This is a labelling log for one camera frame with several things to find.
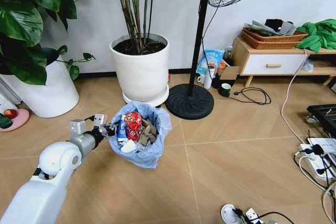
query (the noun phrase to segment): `blue plastic bag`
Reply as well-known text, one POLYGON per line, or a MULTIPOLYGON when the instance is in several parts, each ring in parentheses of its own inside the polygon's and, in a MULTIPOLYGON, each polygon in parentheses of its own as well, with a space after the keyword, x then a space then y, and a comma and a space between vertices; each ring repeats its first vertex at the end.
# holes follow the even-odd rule
POLYGON ((124 153, 120 150, 122 145, 117 141, 117 135, 110 137, 110 145, 115 153, 134 165, 142 168, 156 168, 159 158, 163 154, 164 138, 172 129, 170 116, 163 108, 157 109, 146 103, 132 101, 117 112, 111 123, 118 122, 121 119, 121 115, 131 111, 137 111, 145 120, 149 118, 158 132, 156 141, 143 151, 135 150, 130 153, 124 153))
POLYGON ((206 75, 207 70, 208 70, 208 65, 207 65, 207 62, 206 62, 206 59, 207 59, 209 65, 215 65, 216 66, 215 73, 214 73, 214 75, 216 75, 217 70, 219 68, 219 64, 220 64, 220 62, 222 60, 222 57, 224 55, 224 52, 225 52, 224 50, 205 49, 204 53, 203 53, 203 57, 200 60, 200 62, 198 63, 196 73, 206 75))

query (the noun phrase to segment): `cardboard box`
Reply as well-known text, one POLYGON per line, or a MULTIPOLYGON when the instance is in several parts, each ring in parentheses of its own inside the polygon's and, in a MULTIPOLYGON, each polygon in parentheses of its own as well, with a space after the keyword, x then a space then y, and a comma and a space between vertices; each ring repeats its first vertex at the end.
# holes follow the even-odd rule
POLYGON ((216 75, 212 81, 211 86, 214 89, 219 89, 223 83, 228 83, 232 87, 235 84, 239 70, 240 66, 226 67, 220 77, 216 75))

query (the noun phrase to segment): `wicker basket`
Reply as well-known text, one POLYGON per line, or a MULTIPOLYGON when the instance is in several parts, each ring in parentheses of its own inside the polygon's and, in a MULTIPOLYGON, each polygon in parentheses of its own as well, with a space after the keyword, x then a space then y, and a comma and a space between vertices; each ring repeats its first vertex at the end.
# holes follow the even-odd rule
POLYGON ((252 36, 248 35, 244 30, 242 30, 243 39, 251 47, 255 49, 288 49, 293 48, 302 41, 294 42, 262 42, 255 40, 252 36))
POLYGON ((308 36, 309 34, 306 34, 302 31, 296 30, 293 35, 283 35, 283 36, 268 36, 264 37, 257 33, 254 33, 253 31, 250 31, 246 28, 243 28, 243 31, 246 32, 248 35, 252 36, 257 41, 262 42, 294 42, 294 41, 301 41, 303 38, 308 36))

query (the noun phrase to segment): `cabinet leg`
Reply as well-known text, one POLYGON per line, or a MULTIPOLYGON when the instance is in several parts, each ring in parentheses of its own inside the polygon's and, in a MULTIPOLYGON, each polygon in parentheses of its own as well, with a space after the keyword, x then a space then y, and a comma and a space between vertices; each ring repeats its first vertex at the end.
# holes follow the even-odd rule
POLYGON ((247 78, 247 81, 245 82, 245 86, 244 86, 245 88, 248 88, 250 86, 252 78, 253 78, 253 76, 249 76, 247 78))
POLYGON ((328 79, 323 83, 324 86, 328 85, 329 82, 334 78, 334 76, 329 76, 328 79))

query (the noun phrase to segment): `pink plate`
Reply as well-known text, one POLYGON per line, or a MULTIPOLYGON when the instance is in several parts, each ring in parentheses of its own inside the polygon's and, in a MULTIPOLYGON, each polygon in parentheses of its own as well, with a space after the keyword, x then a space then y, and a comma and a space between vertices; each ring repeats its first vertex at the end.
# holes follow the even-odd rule
POLYGON ((18 109, 16 111, 17 111, 17 116, 12 119, 13 124, 11 125, 11 127, 6 128, 6 129, 0 128, 0 132, 13 131, 13 130, 21 127, 22 125, 24 125, 28 121, 28 119, 29 119, 28 110, 18 109))

